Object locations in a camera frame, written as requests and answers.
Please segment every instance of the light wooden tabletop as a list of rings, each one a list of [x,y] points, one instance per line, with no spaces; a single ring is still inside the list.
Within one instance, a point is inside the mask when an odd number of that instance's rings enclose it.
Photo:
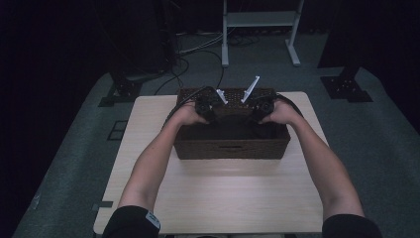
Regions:
[[[318,135],[325,136],[304,92],[284,92]],[[117,208],[133,165],[160,130],[176,96],[136,100],[110,175],[94,232],[103,230]],[[281,160],[180,160],[172,149],[155,215],[160,234],[319,233],[322,204],[296,134]]]

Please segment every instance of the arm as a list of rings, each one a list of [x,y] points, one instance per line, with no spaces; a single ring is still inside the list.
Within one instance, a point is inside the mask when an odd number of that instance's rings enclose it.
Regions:
[[[274,102],[274,111],[262,122],[290,124],[302,147],[309,173],[324,207],[324,220],[335,214],[364,216],[358,193],[346,168],[319,138],[308,122],[283,101]]]
[[[118,207],[137,205],[154,210],[176,133],[182,125],[196,122],[206,123],[195,113],[193,103],[185,104],[173,114],[136,160]]]

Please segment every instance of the shirt sleeve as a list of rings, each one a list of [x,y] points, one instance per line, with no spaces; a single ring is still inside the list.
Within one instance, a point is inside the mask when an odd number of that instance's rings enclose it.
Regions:
[[[160,223],[150,211],[139,206],[123,206],[114,211],[102,237],[157,238],[159,231]]]
[[[381,238],[374,222],[353,214],[338,214],[327,218],[322,226],[324,238]]]

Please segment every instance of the person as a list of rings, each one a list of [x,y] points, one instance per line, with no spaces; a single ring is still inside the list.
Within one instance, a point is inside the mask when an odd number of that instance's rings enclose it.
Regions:
[[[381,237],[376,224],[365,218],[358,193],[336,154],[319,138],[308,122],[289,104],[274,101],[273,112],[260,123],[289,124],[299,139],[312,180],[323,205],[323,237]],[[117,210],[104,238],[158,237],[160,224],[153,216],[176,133],[183,125],[207,123],[193,102],[180,107],[137,159]]]

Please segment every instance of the dark wooden box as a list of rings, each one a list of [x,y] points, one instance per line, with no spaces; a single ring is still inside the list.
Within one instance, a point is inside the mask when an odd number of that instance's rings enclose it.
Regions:
[[[184,88],[177,102],[197,88]],[[182,126],[174,147],[182,160],[199,159],[271,159],[283,157],[290,135],[285,125],[258,124],[250,120],[252,108],[243,104],[245,88],[225,88],[228,104],[214,107],[217,122],[210,125]],[[273,93],[271,88],[255,88],[259,95]],[[193,99],[209,91],[197,94]]]

